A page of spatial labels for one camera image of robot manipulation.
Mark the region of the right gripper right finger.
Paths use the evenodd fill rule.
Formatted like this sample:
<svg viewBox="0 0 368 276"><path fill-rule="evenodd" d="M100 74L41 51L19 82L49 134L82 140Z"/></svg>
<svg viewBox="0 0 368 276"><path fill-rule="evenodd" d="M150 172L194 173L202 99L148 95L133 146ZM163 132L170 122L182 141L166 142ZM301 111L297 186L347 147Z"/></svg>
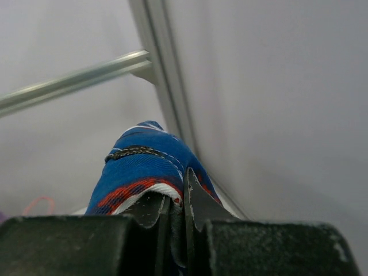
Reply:
<svg viewBox="0 0 368 276"><path fill-rule="evenodd" d="M329 224L233 216L185 174L188 275L360 275L344 237Z"/></svg>

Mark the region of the pink hanger of blue trousers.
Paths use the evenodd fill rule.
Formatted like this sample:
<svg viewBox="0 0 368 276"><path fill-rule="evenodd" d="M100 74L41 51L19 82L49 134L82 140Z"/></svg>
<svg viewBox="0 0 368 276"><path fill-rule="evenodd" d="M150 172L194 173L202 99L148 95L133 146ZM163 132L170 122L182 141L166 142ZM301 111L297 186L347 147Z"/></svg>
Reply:
<svg viewBox="0 0 368 276"><path fill-rule="evenodd" d="M44 207L45 215L52 215L55 210L55 201L53 198L47 196L37 197L25 207L22 211L22 215L28 216L34 208L39 207Z"/></svg>

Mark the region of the purple trousers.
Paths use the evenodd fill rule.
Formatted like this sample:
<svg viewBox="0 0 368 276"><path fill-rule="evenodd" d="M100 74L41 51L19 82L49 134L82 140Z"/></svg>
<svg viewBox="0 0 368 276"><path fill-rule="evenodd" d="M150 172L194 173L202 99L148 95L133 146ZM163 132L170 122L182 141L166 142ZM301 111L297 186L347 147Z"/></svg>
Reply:
<svg viewBox="0 0 368 276"><path fill-rule="evenodd" d="M3 223L6 220L7 220L7 216L3 212L0 212L0 223Z"/></svg>

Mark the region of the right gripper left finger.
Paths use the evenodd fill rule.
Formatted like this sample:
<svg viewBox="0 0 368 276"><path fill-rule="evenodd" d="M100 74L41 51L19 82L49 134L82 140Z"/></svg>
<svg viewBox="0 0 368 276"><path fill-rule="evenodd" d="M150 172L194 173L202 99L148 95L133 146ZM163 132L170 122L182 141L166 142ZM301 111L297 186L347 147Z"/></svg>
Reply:
<svg viewBox="0 0 368 276"><path fill-rule="evenodd" d="M166 275L170 199L145 194L116 215L14 217L1 225L2 275Z"/></svg>

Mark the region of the aluminium hanging rail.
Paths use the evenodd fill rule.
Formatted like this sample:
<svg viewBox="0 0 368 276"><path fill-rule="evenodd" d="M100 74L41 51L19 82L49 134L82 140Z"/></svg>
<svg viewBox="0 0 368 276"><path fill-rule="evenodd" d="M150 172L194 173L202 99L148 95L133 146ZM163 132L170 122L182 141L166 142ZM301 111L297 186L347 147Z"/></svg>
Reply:
<svg viewBox="0 0 368 276"><path fill-rule="evenodd" d="M149 56L150 53L146 50L134 51L111 61L73 72L70 75L3 95L1 96L1 117L126 74L150 69L152 62Z"/></svg>

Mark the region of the blue patterned trousers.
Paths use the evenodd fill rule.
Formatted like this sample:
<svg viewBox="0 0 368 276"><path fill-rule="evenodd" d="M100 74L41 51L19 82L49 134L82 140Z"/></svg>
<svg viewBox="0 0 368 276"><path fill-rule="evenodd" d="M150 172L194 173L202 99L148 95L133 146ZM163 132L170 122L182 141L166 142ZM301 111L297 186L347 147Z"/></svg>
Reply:
<svg viewBox="0 0 368 276"><path fill-rule="evenodd" d="M168 196L171 211L170 275L187 275L181 255L184 177L192 169L201 187L218 203L215 188L191 149L156 121L144 121L127 129L105 157L101 177L94 188L87 215L119 214L149 192Z"/></svg>

